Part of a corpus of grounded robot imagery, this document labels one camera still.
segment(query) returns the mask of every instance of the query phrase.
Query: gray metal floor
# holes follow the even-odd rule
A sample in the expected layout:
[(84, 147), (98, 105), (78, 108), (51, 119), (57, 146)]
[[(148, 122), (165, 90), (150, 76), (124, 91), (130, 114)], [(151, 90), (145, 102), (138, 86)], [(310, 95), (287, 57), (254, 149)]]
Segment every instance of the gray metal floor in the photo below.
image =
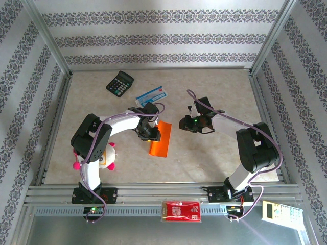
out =
[(82, 217), (42, 217), (33, 221), (30, 245), (47, 244), (301, 244), (298, 231), (261, 220), (261, 207), (230, 223), (204, 216), (202, 223), (162, 223), (160, 217), (104, 217), (87, 224)]

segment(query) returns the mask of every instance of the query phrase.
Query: red package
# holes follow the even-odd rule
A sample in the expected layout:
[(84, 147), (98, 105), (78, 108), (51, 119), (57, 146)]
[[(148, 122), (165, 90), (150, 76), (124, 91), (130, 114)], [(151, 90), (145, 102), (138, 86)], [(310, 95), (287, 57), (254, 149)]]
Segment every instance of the red package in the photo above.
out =
[(199, 202), (163, 202), (163, 222), (201, 222), (201, 209)]

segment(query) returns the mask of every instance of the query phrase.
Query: plush toy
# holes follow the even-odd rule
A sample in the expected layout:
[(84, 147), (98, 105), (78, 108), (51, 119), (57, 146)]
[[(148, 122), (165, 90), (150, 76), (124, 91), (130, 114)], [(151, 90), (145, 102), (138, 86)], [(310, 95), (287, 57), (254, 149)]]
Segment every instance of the plush toy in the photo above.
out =
[[(115, 143), (111, 142), (107, 145), (105, 152), (103, 153), (102, 157), (99, 160), (99, 168), (108, 168), (110, 171), (115, 169), (114, 161), (116, 159), (116, 154), (114, 147), (116, 146)], [(75, 162), (73, 163), (74, 170), (80, 170), (80, 164), (77, 160), (77, 154), (74, 152)]]

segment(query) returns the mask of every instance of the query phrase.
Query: beige floor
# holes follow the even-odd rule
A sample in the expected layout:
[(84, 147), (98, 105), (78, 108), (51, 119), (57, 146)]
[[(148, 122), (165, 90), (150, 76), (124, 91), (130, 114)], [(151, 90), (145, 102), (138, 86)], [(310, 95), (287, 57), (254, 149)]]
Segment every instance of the beige floor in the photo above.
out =
[[(105, 89), (116, 76), (110, 72), (76, 72), (68, 94), (46, 184), (78, 183), (79, 172), (72, 169), (74, 156), (70, 140), (89, 113), (111, 116), (136, 106), (135, 97), (160, 85), (168, 97), (161, 120), (172, 123), (167, 158), (149, 156), (150, 143), (142, 142), (129, 130), (116, 134), (116, 170), (100, 170), (102, 183), (126, 182), (222, 182), (240, 164), (236, 140), (223, 133), (193, 134), (178, 128), (188, 114), (193, 100), (186, 89), (197, 97), (207, 96), (215, 109), (248, 123), (260, 121), (249, 79), (245, 70), (188, 69), (188, 70), (131, 70), (132, 87), (118, 98)], [(258, 177), (258, 181), (278, 181), (276, 172)]]

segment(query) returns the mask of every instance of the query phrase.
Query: white wall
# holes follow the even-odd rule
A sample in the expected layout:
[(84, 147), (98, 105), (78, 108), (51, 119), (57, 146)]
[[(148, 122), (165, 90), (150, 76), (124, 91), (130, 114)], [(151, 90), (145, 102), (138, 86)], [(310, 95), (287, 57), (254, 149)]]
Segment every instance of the white wall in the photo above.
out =
[(37, 0), (71, 70), (250, 68), (284, 0)]
[(327, 244), (327, 1), (301, 0), (257, 80), (292, 182)]
[(9, 244), (52, 128), (63, 73), (20, 1), (0, 1), (0, 244)]

